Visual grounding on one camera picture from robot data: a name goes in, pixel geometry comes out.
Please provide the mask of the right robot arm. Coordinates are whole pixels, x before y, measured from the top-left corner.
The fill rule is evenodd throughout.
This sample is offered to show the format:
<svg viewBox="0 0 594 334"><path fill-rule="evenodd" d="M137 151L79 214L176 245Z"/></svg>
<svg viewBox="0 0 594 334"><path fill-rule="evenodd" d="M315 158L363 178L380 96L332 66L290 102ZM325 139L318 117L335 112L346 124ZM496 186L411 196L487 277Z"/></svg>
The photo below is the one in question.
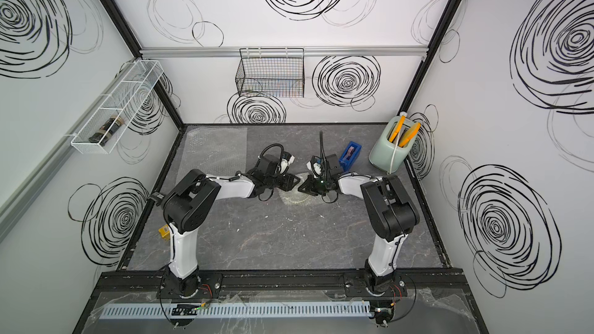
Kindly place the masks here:
<svg viewBox="0 0 594 334"><path fill-rule="evenodd" d="M335 155L312 157L307 168L311 171L300 193L310 196L353 196L364 201L374 230L374 245L365 263L367 290L381 295L394 282L397 259L404 242L420 222L419 212L405 186L396 174L372 176L345 173Z"/></svg>

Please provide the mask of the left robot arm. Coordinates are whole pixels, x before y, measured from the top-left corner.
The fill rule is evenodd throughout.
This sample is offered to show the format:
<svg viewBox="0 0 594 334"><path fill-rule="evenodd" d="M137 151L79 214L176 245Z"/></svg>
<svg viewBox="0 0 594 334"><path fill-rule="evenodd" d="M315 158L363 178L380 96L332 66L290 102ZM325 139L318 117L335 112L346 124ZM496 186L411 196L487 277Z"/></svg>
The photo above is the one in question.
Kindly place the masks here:
<svg viewBox="0 0 594 334"><path fill-rule="evenodd" d="M289 192L300 178L289 172L294 156L261 154L255 167L233 176L215 176L198 169L190 170L167 194L155 192L150 199L163 211L170 230L168 283L181 298L191 298L201 288L196 256L199 227L214 203L223 199L259 198L265 191Z"/></svg>

